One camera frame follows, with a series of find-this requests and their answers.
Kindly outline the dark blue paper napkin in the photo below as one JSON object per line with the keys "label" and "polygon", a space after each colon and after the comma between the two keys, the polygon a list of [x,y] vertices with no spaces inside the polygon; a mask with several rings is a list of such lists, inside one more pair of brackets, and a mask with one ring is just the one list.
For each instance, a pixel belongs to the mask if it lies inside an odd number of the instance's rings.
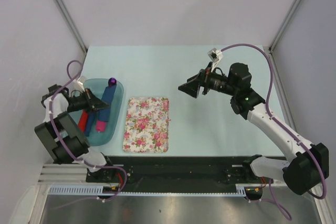
{"label": "dark blue paper napkin", "polygon": [[105,109],[102,109],[98,112],[98,121],[101,122],[109,122],[109,117],[110,117],[110,107],[111,107],[111,103],[113,101],[113,97],[115,94],[115,90],[116,90],[116,85],[114,86],[108,86],[105,88],[104,93],[102,95],[101,100],[105,103],[107,103],[109,106]]}

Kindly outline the purple metal spoon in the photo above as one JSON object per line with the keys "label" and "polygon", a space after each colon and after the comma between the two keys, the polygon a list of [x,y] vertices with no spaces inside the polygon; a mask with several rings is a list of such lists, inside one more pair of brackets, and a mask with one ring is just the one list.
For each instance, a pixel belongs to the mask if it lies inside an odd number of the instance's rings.
{"label": "purple metal spoon", "polygon": [[110,78],[108,80],[108,87],[113,87],[117,84],[117,80],[115,78]]}

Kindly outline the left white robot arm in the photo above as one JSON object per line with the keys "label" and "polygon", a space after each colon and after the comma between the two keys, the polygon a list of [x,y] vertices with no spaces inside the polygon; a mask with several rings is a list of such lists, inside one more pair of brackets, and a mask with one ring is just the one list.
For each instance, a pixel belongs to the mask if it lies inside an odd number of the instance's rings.
{"label": "left white robot arm", "polygon": [[41,103],[46,109],[43,122],[34,131],[56,164],[80,164],[90,172],[98,172],[105,182],[115,178],[116,169],[108,164],[107,158],[94,151],[71,112],[98,112],[110,105],[96,97],[85,88],[79,96],[71,97],[69,90],[60,85],[48,88]]}

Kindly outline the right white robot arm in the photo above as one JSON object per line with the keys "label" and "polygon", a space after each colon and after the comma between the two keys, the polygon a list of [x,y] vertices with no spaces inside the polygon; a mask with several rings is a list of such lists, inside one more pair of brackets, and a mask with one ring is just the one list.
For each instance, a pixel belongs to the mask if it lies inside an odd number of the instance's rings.
{"label": "right white robot arm", "polygon": [[260,177],[284,182],[297,195],[310,193],[316,185],[322,185],[324,199],[327,194],[326,179],[329,176],[329,150],[319,143],[314,145],[278,119],[268,103],[251,88],[248,66],[234,63],[229,74],[217,74],[208,64],[198,74],[187,79],[178,90],[197,98],[200,89],[206,95],[209,90],[231,96],[230,104],[235,114],[258,127],[281,150],[285,160],[254,155],[244,161],[242,176],[249,183]]}

